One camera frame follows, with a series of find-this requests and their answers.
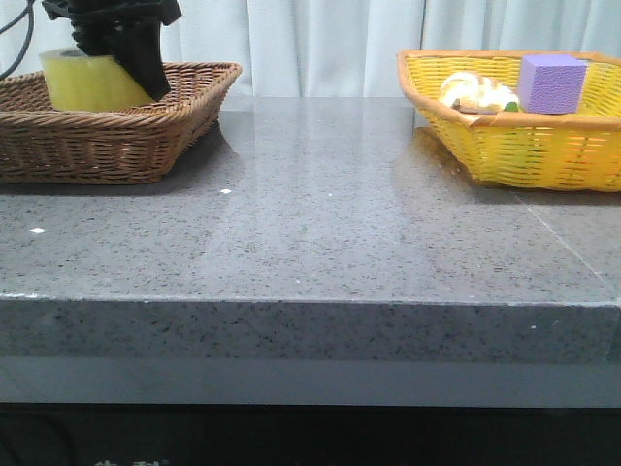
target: yellow tape roll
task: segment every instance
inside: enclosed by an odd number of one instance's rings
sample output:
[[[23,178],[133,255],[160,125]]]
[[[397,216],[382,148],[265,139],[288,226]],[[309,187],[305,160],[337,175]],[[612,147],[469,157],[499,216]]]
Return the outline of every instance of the yellow tape roll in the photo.
[[[79,49],[41,54],[52,106],[60,111],[112,112],[153,102],[125,69],[109,56]]]

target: purple cube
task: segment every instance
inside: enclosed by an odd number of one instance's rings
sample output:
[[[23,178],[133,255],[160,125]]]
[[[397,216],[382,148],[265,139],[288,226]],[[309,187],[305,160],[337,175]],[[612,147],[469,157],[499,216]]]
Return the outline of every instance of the purple cube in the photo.
[[[524,55],[517,95],[526,112],[574,114],[586,76],[586,64],[571,55]]]

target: gray granite countertop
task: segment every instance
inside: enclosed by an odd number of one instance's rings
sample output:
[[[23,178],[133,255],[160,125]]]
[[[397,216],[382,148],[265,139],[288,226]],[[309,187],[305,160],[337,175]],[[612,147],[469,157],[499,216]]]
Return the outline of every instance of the gray granite countertop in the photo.
[[[619,194],[475,186],[405,99],[228,99],[161,183],[0,186],[0,354],[597,364]]]

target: white curtain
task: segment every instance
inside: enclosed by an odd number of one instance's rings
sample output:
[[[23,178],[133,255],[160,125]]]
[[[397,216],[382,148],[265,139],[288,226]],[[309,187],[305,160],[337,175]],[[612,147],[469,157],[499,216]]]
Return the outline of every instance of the white curtain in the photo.
[[[24,6],[0,0],[0,24]],[[162,32],[168,61],[236,61],[233,94],[400,96],[401,49],[596,50],[621,55],[619,0],[179,0],[183,18]],[[15,58],[25,23],[0,37],[0,68]],[[39,3],[32,46],[69,47],[67,20]]]

